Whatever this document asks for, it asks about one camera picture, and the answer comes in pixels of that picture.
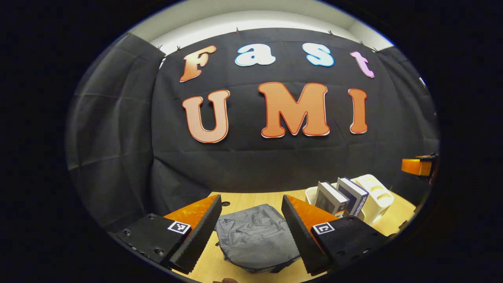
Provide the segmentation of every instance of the orange letter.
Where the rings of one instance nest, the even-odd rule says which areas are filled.
[[[283,116],[292,135],[299,132],[306,115],[307,123],[302,129],[305,135],[327,135],[330,132],[325,117],[326,86],[306,84],[298,102],[282,83],[261,84],[259,91],[266,97],[267,124],[262,129],[263,137],[285,135],[285,128],[280,125],[280,116]]]
[[[349,130],[351,133],[366,133],[365,99],[367,99],[367,94],[359,89],[348,89],[348,93],[353,98],[353,124]]]
[[[183,101],[182,106],[187,114],[187,125],[193,138],[202,143],[217,143],[227,135],[229,123],[227,121],[226,99],[230,96],[227,90],[212,92],[208,95],[208,100],[213,102],[215,113],[215,128],[211,131],[205,130],[201,123],[201,109],[203,98],[195,96]]]
[[[204,67],[208,62],[208,54],[217,50],[215,45],[208,46],[194,53],[185,56],[185,70],[184,75],[180,78],[180,83],[193,79],[201,74],[201,70],[197,69],[197,65]]]

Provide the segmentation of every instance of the hand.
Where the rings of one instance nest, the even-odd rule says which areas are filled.
[[[231,279],[231,278],[224,278],[222,280],[222,282],[213,281],[213,283],[238,283],[238,282],[234,279]]]

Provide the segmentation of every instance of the white container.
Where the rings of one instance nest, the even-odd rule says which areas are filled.
[[[314,205],[311,202],[316,198],[316,192],[318,191],[318,187],[310,187],[306,189],[306,202],[308,204]]]
[[[376,177],[370,174],[351,179],[351,181],[369,192],[369,196],[362,208],[363,213],[360,213],[361,215],[358,215],[358,218],[369,225],[378,222],[395,198]]]

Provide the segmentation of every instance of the wooden table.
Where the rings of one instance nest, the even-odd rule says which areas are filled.
[[[393,204],[383,215],[379,222],[371,225],[381,234],[388,236],[399,231],[398,227],[405,221],[410,220],[414,215],[415,206],[391,192],[395,197]],[[220,194],[222,201],[229,201],[229,206],[222,207],[222,215],[237,212],[243,209],[254,207],[260,204],[269,204],[274,207],[281,215],[281,203],[283,195],[289,194],[301,200],[305,200],[305,190],[272,192],[272,193],[226,193],[212,192],[209,196]],[[217,233],[213,231],[206,247],[201,254],[194,270],[188,275],[174,272],[191,278],[202,283],[213,283],[213,281],[222,281],[224,278],[232,278],[238,283],[297,283],[304,282],[315,277],[322,276],[326,272],[317,276],[311,276],[306,272],[302,258],[295,261],[288,267],[285,267],[279,273],[257,273],[250,274],[244,269],[224,261],[220,247],[215,246],[218,242]]]

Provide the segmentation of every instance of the gray bag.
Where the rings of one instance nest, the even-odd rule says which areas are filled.
[[[285,219],[268,204],[221,215],[215,230],[224,259],[250,273],[278,273],[300,258]]]

